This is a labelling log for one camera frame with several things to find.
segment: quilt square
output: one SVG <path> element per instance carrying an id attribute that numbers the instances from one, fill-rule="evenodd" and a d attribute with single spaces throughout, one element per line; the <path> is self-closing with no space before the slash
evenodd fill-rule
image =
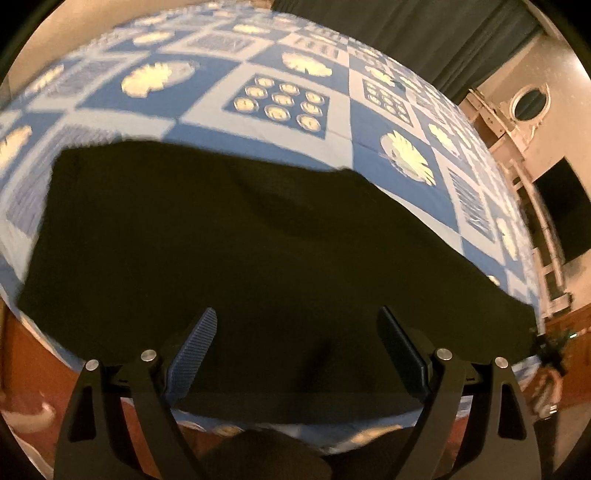
<path id="1" fill-rule="evenodd" d="M 110 32 L 102 34 L 98 38 L 92 39 L 85 45 L 78 47 L 73 52 L 69 53 L 65 56 L 66 60 L 72 59 L 81 59 L 88 56 L 93 56 L 95 54 L 99 54 L 103 51 L 108 50 L 109 48 L 118 45 L 119 43 L 128 40 L 130 38 L 137 37 L 146 31 L 145 28 L 142 27 L 122 27 L 122 28 L 115 28 Z"/>
<path id="2" fill-rule="evenodd" d="M 355 170 L 458 231 L 456 212 L 427 143 L 355 100 L 351 127 Z"/>
<path id="3" fill-rule="evenodd" d="M 159 49 L 160 53 L 213 56 L 244 61 L 265 50 L 272 41 L 224 31 L 201 31 Z"/>
<path id="4" fill-rule="evenodd" d="M 382 56 L 376 55 L 373 49 L 369 48 L 367 45 L 362 44 L 361 42 L 356 43 L 356 41 L 352 41 L 347 45 L 347 51 L 351 57 L 361 60 L 364 64 L 367 64 L 370 67 L 376 67 L 383 72 L 390 72 L 390 69 L 384 63 Z"/>
<path id="5" fill-rule="evenodd" d="M 68 76 L 82 61 L 82 59 L 64 59 L 49 66 L 11 101 L 11 108 L 27 108 L 28 104 L 41 92 L 50 88 L 62 77 Z"/>
<path id="6" fill-rule="evenodd" d="M 328 38 L 329 40 L 341 43 L 343 45 L 348 44 L 350 41 L 350 38 L 347 35 L 343 35 L 332 28 L 323 27 L 322 25 L 318 24 L 306 25 L 303 30 L 315 35 L 320 35 L 321 37 Z"/>
<path id="7" fill-rule="evenodd" d="M 140 17 L 132 20 L 128 26 L 136 27 L 153 27 L 154 25 L 161 25 L 165 23 L 170 15 L 166 12 L 160 12 L 155 15 L 147 15 L 146 17 Z"/>
<path id="8" fill-rule="evenodd" d="M 384 55 L 384 62 L 393 72 L 398 72 L 400 75 L 403 75 L 407 78 L 412 78 L 415 76 L 412 70 L 409 70 L 398 60 L 388 57 L 387 55 Z"/>
<path id="9" fill-rule="evenodd" d="M 84 102 L 120 72 L 148 53 L 109 53 L 81 61 L 43 89 L 28 105 L 30 111 L 65 111 Z"/>
<path id="10" fill-rule="evenodd" d="M 253 75 L 223 108 L 325 139 L 330 98 L 278 78 Z"/>
<path id="11" fill-rule="evenodd" d="M 248 22 L 248 19 L 238 18 L 232 22 L 216 27 L 215 31 L 226 31 L 239 33 L 242 35 L 251 35 L 253 37 L 266 38 L 267 40 L 277 41 L 285 38 L 290 33 L 284 30 L 275 30 L 271 27 L 261 27 Z"/>
<path id="12" fill-rule="evenodd" d="M 159 140 L 174 125 L 167 119 L 103 110 L 79 109 L 59 120 L 53 118 L 51 122 L 47 115 L 51 114 L 27 115 L 27 125 L 32 133 L 37 129 L 34 123 L 30 123 L 35 117 L 44 128 L 37 130 L 38 141 L 30 150 L 23 148 L 21 160 L 2 189 L 0 211 L 6 211 L 7 219 L 30 238 L 35 235 L 41 220 L 51 168 L 63 149 L 110 143 L 123 137 Z"/>
<path id="13" fill-rule="evenodd" d="M 292 33 L 278 42 L 287 47 L 297 48 L 306 53 L 313 53 L 328 61 L 333 61 L 349 67 L 349 54 L 346 50 L 339 48 L 337 42 L 332 40 L 319 40 L 317 38 L 310 38 L 302 36 L 298 33 Z"/>
<path id="14" fill-rule="evenodd" d="M 427 142 L 411 105 L 399 95 L 399 91 L 377 82 L 373 77 L 349 72 L 349 96 L 370 110 L 392 121 L 415 137 Z"/>
<path id="15" fill-rule="evenodd" d="M 7 119 L 6 128 L 2 128 L 0 133 L 0 192 L 4 186 L 10 182 L 10 179 L 22 163 L 27 153 L 47 132 L 62 113 L 42 112 L 29 113 L 27 116 L 21 116 L 17 112 L 10 115 L 10 112 L 4 112 L 0 119 Z"/>
<path id="16" fill-rule="evenodd" d="M 302 18 L 297 18 L 293 15 L 280 15 L 270 10 L 255 12 L 254 15 L 241 18 L 251 25 L 272 28 L 273 30 L 283 30 L 285 32 L 298 31 L 306 23 L 306 20 Z"/>
<path id="17" fill-rule="evenodd" d="M 116 75 L 81 106 L 177 118 L 236 65 L 211 57 L 154 54 L 149 63 Z"/>
<path id="18" fill-rule="evenodd" d="M 389 73 L 389 69 L 380 62 L 369 59 L 371 63 L 368 63 L 366 60 L 363 60 L 355 55 L 350 55 L 349 57 L 349 66 L 352 72 L 358 72 L 366 77 L 375 80 L 381 86 L 386 87 L 388 90 L 393 92 L 399 98 L 404 100 L 408 100 L 406 94 L 406 87 L 400 83 L 399 81 L 395 80 L 392 75 Z"/>
<path id="19" fill-rule="evenodd" d="M 108 52 L 126 52 L 126 51 L 150 51 L 156 52 L 162 46 L 181 40 L 192 32 L 183 30 L 152 30 L 140 33 L 135 37 L 129 38 L 118 43 L 114 47 L 107 49 Z"/>
<path id="20" fill-rule="evenodd" d="M 228 19 L 226 17 L 210 17 L 201 13 L 186 13 L 158 24 L 158 28 L 161 30 L 185 30 L 194 32 L 205 29 L 210 30 L 227 23 L 227 21 Z"/>
<path id="21" fill-rule="evenodd" d="M 467 150 L 467 151 L 465 150 L 464 153 L 466 154 L 467 158 L 470 158 L 472 160 L 472 164 L 474 165 L 474 168 L 476 170 L 476 174 L 478 176 L 477 182 L 481 186 L 486 188 L 491 195 L 496 197 L 497 196 L 496 188 L 495 188 L 495 185 L 492 181 L 491 171 L 488 168 L 487 163 L 484 160 L 482 160 L 481 158 L 474 155 L 474 153 L 472 153 L 472 150 Z"/>
<path id="22" fill-rule="evenodd" d="M 444 225 L 439 220 L 436 220 L 427 212 L 424 212 L 420 208 L 414 206 L 412 203 L 407 202 L 403 198 L 389 192 L 388 190 L 383 189 L 382 187 L 378 187 L 382 192 L 388 195 L 390 198 L 396 200 L 399 204 L 403 205 L 407 210 L 409 210 L 415 217 L 419 218 L 425 225 L 427 225 L 431 230 L 433 230 L 439 238 L 441 238 L 445 243 L 447 243 L 450 247 L 452 247 L 456 252 L 463 255 L 464 250 L 462 247 L 462 236 L 452 230 L 447 225 Z"/>
<path id="23" fill-rule="evenodd" d="M 519 256 L 519 248 L 517 238 L 515 236 L 514 220 L 512 220 L 502 208 L 489 195 L 486 195 L 486 201 L 491 210 L 491 215 L 494 222 L 501 244 L 503 246 L 503 256 L 505 257 L 505 267 L 510 270 L 522 282 L 525 282 L 525 274 L 521 257 Z"/>
<path id="24" fill-rule="evenodd" d="M 286 70 L 344 95 L 349 94 L 349 69 L 314 53 L 276 44 L 251 58 L 249 62 Z"/>
<path id="25" fill-rule="evenodd" d="M 373 59 L 385 64 L 387 56 L 384 53 L 380 52 L 379 50 L 376 50 L 375 48 L 367 45 L 366 43 L 363 43 L 363 42 L 357 40 L 356 38 L 350 38 L 349 45 L 354 50 L 357 50 L 358 52 L 367 55 L 369 58 L 373 58 Z"/>
<path id="26" fill-rule="evenodd" d="M 506 293 L 509 293 L 509 282 L 507 280 L 507 273 L 505 267 L 497 262 L 494 258 L 489 257 L 481 250 L 478 250 L 465 238 L 462 239 L 464 249 L 464 257 L 480 269 L 491 282 L 497 287 L 501 288 Z"/>
<path id="27" fill-rule="evenodd" d="M 462 172 L 475 181 L 476 176 L 474 170 L 464 155 L 460 146 L 460 140 L 453 133 L 452 129 L 447 124 L 440 124 L 433 121 L 418 108 L 415 108 L 414 112 L 431 146 L 439 150 L 439 153 L 444 155 L 462 170 Z"/>
<path id="28" fill-rule="evenodd" d="M 352 166 L 349 97 L 320 83 L 245 62 L 181 122 L 272 142 L 331 167 Z"/>
<path id="29" fill-rule="evenodd" d="M 521 281 L 520 278 L 515 276 L 511 270 L 506 269 L 506 271 L 507 281 L 509 284 L 509 295 L 521 300 L 523 303 L 531 305 L 532 301 L 530 300 L 530 293 L 527 289 L 527 286 Z"/>
<path id="30" fill-rule="evenodd" d="M 486 237 L 489 241 L 495 241 L 492 222 L 487 214 L 482 196 L 462 176 L 455 171 L 449 171 L 454 191 L 460 201 L 464 220 L 474 230 Z"/>

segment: wall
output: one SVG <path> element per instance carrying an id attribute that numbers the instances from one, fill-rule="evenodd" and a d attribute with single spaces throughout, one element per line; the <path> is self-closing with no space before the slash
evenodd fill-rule
<path id="1" fill-rule="evenodd" d="M 591 197 L 591 80 L 564 41 L 543 35 L 527 53 L 480 86 L 493 103 L 509 102 L 527 84 L 548 83 L 551 107 L 525 153 L 525 166 L 539 178 L 566 157 Z M 591 303 L 591 251 L 565 266 L 573 308 Z"/>
<path id="2" fill-rule="evenodd" d="M 560 30 L 552 23 L 552 20 L 546 16 L 538 7 L 536 7 L 530 0 L 523 0 L 525 6 L 530 10 L 536 20 L 542 25 L 544 31 L 553 38 L 560 41 L 566 41 Z"/>
<path id="3" fill-rule="evenodd" d="M 46 65 L 114 26 L 197 0 L 66 0 L 35 31 L 8 72 L 18 93 Z"/>

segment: dark green curtain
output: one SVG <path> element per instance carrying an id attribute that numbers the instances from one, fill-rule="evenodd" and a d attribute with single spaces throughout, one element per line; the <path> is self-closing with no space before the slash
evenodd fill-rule
<path id="1" fill-rule="evenodd" d="M 546 106 L 548 97 L 539 90 L 527 92 L 515 105 L 515 118 L 527 122 L 537 117 Z"/>
<path id="2" fill-rule="evenodd" d="M 521 0 L 275 0 L 407 66 L 460 103 L 541 26 Z"/>

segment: oval window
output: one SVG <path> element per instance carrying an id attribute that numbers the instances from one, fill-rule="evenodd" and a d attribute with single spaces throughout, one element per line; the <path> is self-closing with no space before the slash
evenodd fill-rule
<path id="1" fill-rule="evenodd" d="M 515 104 L 515 118 L 522 122 L 533 120 L 546 106 L 548 96 L 539 89 L 530 90 Z"/>

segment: yellow flower pattern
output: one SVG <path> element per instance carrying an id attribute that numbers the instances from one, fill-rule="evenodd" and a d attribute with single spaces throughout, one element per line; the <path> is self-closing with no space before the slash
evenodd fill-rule
<path id="1" fill-rule="evenodd" d="M 408 86 L 410 87 L 412 90 L 414 90 L 417 93 L 421 93 L 421 86 L 416 84 L 415 82 L 413 82 L 410 79 L 407 79 L 405 76 L 401 75 L 400 79 Z"/>
<path id="2" fill-rule="evenodd" d="M 246 25 L 246 24 L 242 24 L 242 23 L 239 23 L 238 25 L 234 25 L 233 30 L 234 30 L 234 32 L 248 33 L 248 34 L 269 33 L 271 31 L 266 28 L 256 27 L 254 25 Z"/>
<path id="3" fill-rule="evenodd" d="M 333 46 L 336 46 L 337 45 L 337 42 L 335 42 L 335 41 L 333 41 L 333 40 L 331 40 L 329 38 L 323 37 L 322 35 L 316 35 L 315 33 L 311 33 L 310 34 L 310 37 L 311 38 L 314 38 L 316 40 L 320 40 L 320 41 L 322 41 L 324 43 L 328 43 L 329 45 L 333 45 Z"/>
<path id="4" fill-rule="evenodd" d="M 373 50 L 371 50 L 370 48 L 366 48 L 366 47 L 360 47 L 359 48 L 362 52 L 366 53 L 367 55 L 370 55 L 371 57 L 378 59 L 379 55 L 374 52 Z"/>
<path id="5" fill-rule="evenodd" d="M 457 133 L 457 136 L 462 139 L 462 143 L 464 143 L 464 145 L 467 146 L 468 148 L 471 148 L 470 141 L 466 138 L 466 136 L 464 135 L 464 132 L 462 132 L 462 130 L 460 130 L 455 125 L 452 125 L 452 128 L 453 128 L 454 132 Z"/>
<path id="6" fill-rule="evenodd" d="M 384 82 L 386 85 L 390 85 L 391 87 L 395 87 L 396 84 L 394 83 L 394 79 L 388 75 L 387 73 L 378 70 L 375 67 L 368 67 L 365 66 L 365 70 L 373 75 L 374 78 L 378 79 L 380 82 Z"/>
<path id="7" fill-rule="evenodd" d="M 63 65 L 58 65 L 57 67 L 54 67 L 51 70 L 45 72 L 43 75 L 41 75 L 37 80 L 35 80 L 32 84 L 30 84 L 27 87 L 27 89 L 25 90 L 25 95 L 31 95 L 33 93 L 40 92 L 47 85 L 49 85 L 56 78 L 58 78 L 62 73 L 64 73 Z"/>
<path id="8" fill-rule="evenodd" d="M 497 287 L 501 286 L 501 282 L 499 281 L 498 278 L 496 278 L 494 275 L 487 275 L 488 279 L 493 282 Z"/>
<path id="9" fill-rule="evenodd" d="M 504 218 L 498 218 L 496 220 L 496 224 L 501 231 L 501 241 L 503 242 L 503 246 L 507 250 L 507 253 L 511 256 L 513 260 L 517 260 L 517 246 L 515 241 L 513 240 L 513 236 L 509 231 L 509 226 Z"/>
<path id="10" fill-rule="evenodd" d="M 166 15 L 156 15 L 155 17 L 140 18 L 139 20 L 135 21 L 135 24 L 147 27 L 149 25 L 156 25 L 162 23 L 164 20 L 166 20 L 166 18 Z"/>
<path id="11" fill-rule="evenodd" d="M 150 32 L 146 33 L 145 35 L 140 35 L 139 37 L 134 38 L 134 45 L 153 45 L 155 43 L 162 42 L 164 40 L 168 40 L 174 34 L 172 32 Z"/>
<path id="12" fill-rule="evenodd" d="M 188 62 L 156 62 L 154 65 L 144 65 L 127 75 L 121 82 L 121 89 L 130 97 L 147 98 L 150 92 L 180 83 L 194 72 L 195 68 Z"/>
<path id="13" fill-rule="evenodd" d="M 332 69 L 312 57 L 299 53 L 284 53 L 281 58 L 283 64 L 300 73 L 307 73 L 314 77 L 330 77 Z"/>
<path id="14" fill-rule="evenodd" d="M 439 128 L 437 125 L 429 124 L 429 130 L 452 154 L 454 154 L 456 157 L 460 154 L 456 146 L 453 144 L 452 139 L 449 138 L 447 133 L 445 133 L 441 128 Z"/>
<path id="15" fill-rule="evenodd" d="M 32 134 L 33 129 L 29 125 L 25 125 L 14 129 L 6 138 L 0 141 L 0 171 L 4 171 L 10 165 L 10 162 L 17 157 Z"/>
<path id="16" fill-rule="evenodd" d="M 400 133 L 393 131 L 386 134 L 380 139 L 380 143 L 390 162 L 399 172 L 413 180 L 435 185 L 435 176 L 427 160 Z"/>

